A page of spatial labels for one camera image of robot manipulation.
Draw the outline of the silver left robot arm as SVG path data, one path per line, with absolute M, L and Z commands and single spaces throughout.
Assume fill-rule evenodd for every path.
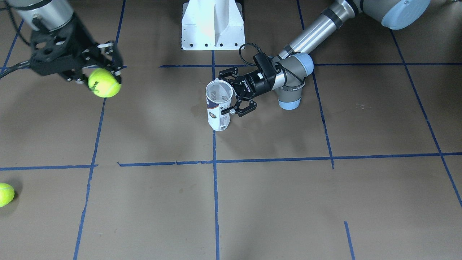
M 219 72 L 218 78 L 232 87 L 236 97 L 234 105 L 223 107 L 221 115 L 242 117 L 256 109 L 256 97 L 269 92 L 276 92 L 282 109 L 298 108 L 306 78 L 314 71 L 311 54 L 348 20 L 365 15 L 397 31 L 413 24 L 430 3 L 429 0 L 335 0 L 279 54 L 268 55 L 255 43 L 243 44 L 241 49 L 249 46 L 256 49 L 253 61 L 244 60 L 256 69 L 246 74 L 238 74 L 237 67 Z

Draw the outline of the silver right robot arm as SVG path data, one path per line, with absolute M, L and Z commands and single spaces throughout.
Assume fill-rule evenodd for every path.
M 31 27 L 31 56 L 1 73 L 1 77 L 30 68 L 41 76 L 59 74 L 67 81 L 88 85 L 82 70 L 96 66 L 122 82 L 123 59 L 117 44 L 96 42 L 67 0 L 7 0 L 5 5 Z

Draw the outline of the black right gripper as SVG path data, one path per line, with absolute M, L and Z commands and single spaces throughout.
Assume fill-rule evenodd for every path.
M 30 69 L 41 76 L 60 74 L 67 81 L 88 85 L 82 68 L 97 64 L 101 51 L 104 68 L 122 84 L 123 58 L 117 43 L 97 45 L 78 16 L 49 33 L 32 31 L 30 44 Z

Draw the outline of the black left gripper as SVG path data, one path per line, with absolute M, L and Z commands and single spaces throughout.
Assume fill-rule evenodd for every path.
M 252 98 L 273 89 L 276 73 L 256 70 L 245 75 L 239 75 L 238 68 L 229 68 L 220 71 L 218 79 L 227 82 L 232 87 L 239 87 L 239 96 L 236 96 L 235 105 L 221 110 L 221 115 L 234 113 L 242 117 L 256 109 L 257 103 Z M 245 108 L 240 108 L 242 101 L 248 101 L 249 105 Z

